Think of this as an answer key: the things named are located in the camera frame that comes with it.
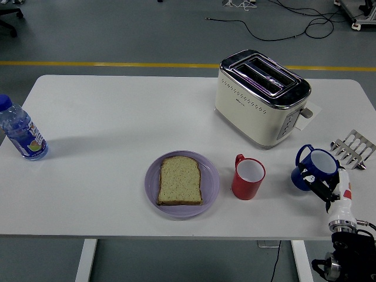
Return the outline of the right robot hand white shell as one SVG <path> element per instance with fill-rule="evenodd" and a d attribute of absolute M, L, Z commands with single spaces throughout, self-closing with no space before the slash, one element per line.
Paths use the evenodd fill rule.
<path fill-rule="evenodd" d="M 303 183 L 325 202 L 330 230 L 333 233 L 338 232 L 339 229 L 349 229 L 350 232 L 354 232 L 357 228 L 357 220 L 351 211 L 351 183 L 346 169 L 339 166 L 329 184 L 325 184 L 309 172 L 306 165 L 299 163 L 297 168 Z"/>

